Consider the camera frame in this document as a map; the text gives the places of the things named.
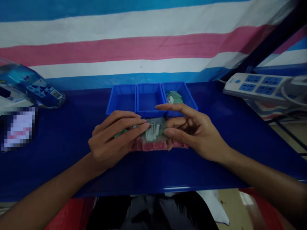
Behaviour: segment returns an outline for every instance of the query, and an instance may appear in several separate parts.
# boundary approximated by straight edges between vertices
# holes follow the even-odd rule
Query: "blue stripe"
[[[4,0],[0,4],[0,22],[54,20],[73,16],[246,1],[248,0]]]
[[[307,63],[257,67],[254,71],[258,74],[295,77],[307,74]]]
[[[223,67],[207,68],[199,73],[131,73],[104,76],[83,76],[47,79],[55,88],[60,91],[110,88],[117,84],[136,84],[149,82],[184,81],[204,82],[210,81],[221,70],[228,70]]]
[[[307,49],[307,37],[305,37],[302,40],[300,40],[299,42],[295,43],[287,51],[290,51],[290,50],[304,50],[304,49]]]

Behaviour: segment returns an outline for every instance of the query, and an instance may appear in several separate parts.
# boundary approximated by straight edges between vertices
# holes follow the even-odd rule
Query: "barcode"
[[[52,96],[56,97],[57,99],[60,99],[62,97],[62,94],[60,94],[55,89],[50,93]]]

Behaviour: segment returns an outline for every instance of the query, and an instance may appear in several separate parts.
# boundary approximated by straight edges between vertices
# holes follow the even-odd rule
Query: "blue tabletop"
[[[199,111],[211,118],[231,147],[296,179],[307,180],[307,163],[242,99],[223,94],[222,83],[187,86]],[[106,118],[110,93],[109,88],[69,91],[62,108],[39,110],[33,142],[0,154],[0,202],[21,199],[86,155],[94,127]],[[192,149],[172,149],[129,153],[75,197],[246,186]]]

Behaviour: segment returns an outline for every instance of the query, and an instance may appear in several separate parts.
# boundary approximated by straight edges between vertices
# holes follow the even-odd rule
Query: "blue plastic bin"
[[[163,90],[163,94],[164,94],[164,100],[167,103],[167,99],[166,99],[166,93],[169,93],[172,90],[176,90],[181,96],[182,96],[182,100],[184,102],[184,104],[186,104],[187,106],[198,110],[198,107],[193,99],[193,97],[191,96],[190,91],[188,90],[186,84],[183,81],[176,81],[176,82],[166,82],[166,83],[162,83],[162,90]],[[175,112],[175,111],[167,111],[166,112],[166,117],[183,117],[184,115],[180,112]]]
[[[110,115],[115,110],[137,112],[137,86],[114,85],[111,91],[106,114]]]
[[[157,110],[155,106],[164,104],[165,100],[160,83],[137,84],[137,114],[142,117],[164,117],[166,111]]]

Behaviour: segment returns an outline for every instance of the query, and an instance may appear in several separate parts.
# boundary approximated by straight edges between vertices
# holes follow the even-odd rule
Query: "hand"
[[[122,135],[114,138],[125,128],[139,125]],[[141,116],[128,111],[114,111],[105,121],[96,126],[92,138],[89,139],[91,152],[90,159],[92,171],[100,175],[115,166],[130,150],[135,139],[150,126]]]
[[[161,104],[156,109],[179,111],[185,117],[171,118],[166,122],[164,134],[171,139],[188,144],[201,157],[221,162],[231,149],[222,139],[210,118],[185,104]]]

